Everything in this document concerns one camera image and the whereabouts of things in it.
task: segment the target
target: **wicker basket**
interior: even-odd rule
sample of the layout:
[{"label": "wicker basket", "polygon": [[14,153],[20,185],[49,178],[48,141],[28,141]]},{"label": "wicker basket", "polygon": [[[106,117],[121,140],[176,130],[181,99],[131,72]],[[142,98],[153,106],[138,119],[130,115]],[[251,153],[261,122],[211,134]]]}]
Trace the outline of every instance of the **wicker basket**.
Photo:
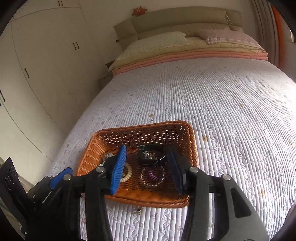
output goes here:
[{"label": "wicker basket", "polygon": [[[77,176],[88,174],[101,162],[101,156],[112,152],[116,154],[118,147],[127,147],[127,162],[132,167],[131,178],[120,184],[113,196],[106,196],[114,201],[145,207],[184,207],[188,204],[188,196],[179,196],[176,192],[170,170],[167,170],[165,181],[149,188],[140,179],[143,167],[137,161],[138,147],[143,144],[161,144],[178,148],[181,155],[187,157],[191,165],[198,167],[195,137],[192,127],[184,121],[169,121],[156,124],[130,126],[100,130],[94,134],[78,167]],[[161,169],[155,171],[161,176]]]}]

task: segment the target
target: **metal screw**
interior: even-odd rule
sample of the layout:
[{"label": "metal screw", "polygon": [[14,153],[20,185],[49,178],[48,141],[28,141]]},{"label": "metal screw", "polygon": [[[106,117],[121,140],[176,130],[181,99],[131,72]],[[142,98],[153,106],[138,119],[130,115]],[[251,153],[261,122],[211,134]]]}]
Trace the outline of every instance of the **metal screw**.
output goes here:
[{"label": "metal screw", "polygon": [[72,178],[72,176],[70,174],[65,174],[64,177],[63,177],[63,179],[65,181],[69,181],[71,178]]},{"label": "metal screw", "polygon": [[193,173],[197,173],[198,172],[198,168],[197,167],[190,167],[189,171],[193,172]]},{"label": "metal screw", "polygon": [[96,168],[96,172],[100,172],[100,173],[102,173],[102,172],[104,172],[104,171],[105,171],[105,168],[102,167],[102,166],[98,166],[98,167]]},{"label": "metal screw", "polygon": [[231,179],[231,176],[228,175],[228,174],[223,174],[222,175],[223,179],[226,180],[226,181],[229,181]]}]

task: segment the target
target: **pink pillow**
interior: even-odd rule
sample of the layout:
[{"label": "pink pillow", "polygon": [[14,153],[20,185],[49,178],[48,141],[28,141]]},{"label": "pink pillow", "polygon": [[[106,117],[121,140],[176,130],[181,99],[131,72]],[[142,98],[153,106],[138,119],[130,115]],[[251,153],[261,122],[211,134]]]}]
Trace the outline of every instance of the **pink pillow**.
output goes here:
[{"label": "pink pillow", "polygon": [[208,44],[233,43],[263,49],[252,37],[242,32],[224,29],[205,29],[197,30],[196,34],[206,40]]}]

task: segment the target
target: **orange curtain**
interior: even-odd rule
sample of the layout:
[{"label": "orange curtain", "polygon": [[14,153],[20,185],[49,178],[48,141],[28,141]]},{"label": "orange curtain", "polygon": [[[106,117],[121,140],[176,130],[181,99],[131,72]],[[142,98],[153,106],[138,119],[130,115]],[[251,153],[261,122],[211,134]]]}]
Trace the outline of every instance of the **orange curtain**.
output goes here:
[{"label": "orange curtain", "polygon": [[274,18],[276,20],[276,27],[277,27],[278,38],[279,38],[279,69],[281,69],[282,62],[284,59],[284,35],[283,35],[282,27],[281,27],[280,13],[278,12],[278,10],[274,6],[271,6],[271,8],[274,13]]}]

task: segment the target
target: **orange decoration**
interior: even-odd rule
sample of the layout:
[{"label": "orange decoration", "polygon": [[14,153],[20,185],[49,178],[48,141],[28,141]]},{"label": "orange decoration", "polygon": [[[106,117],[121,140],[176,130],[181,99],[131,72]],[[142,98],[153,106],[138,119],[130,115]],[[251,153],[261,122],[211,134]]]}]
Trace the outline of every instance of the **orange decoration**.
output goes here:
[{"label": "orange decoration", "polygon": [[140,7],[134,8],[133,9],[133,14],[132,16],[136,15],[136,16],[140,16],[145,14],[145,12],[147,11],[147,9]]},{"label": "orange decoration", "polygon": [[283,29],[281,27],[281,19],[280,19],[280,13],[278,10],[271,5],[272,11],[274,13],[274,18],[276,20],[276,26],[278,30],[278,37],[279,37],[279,69],[282,69],[283,67],[283,60],[284,60],[284,51],[285,51],[285,43],[284,43],[284,34]]}]

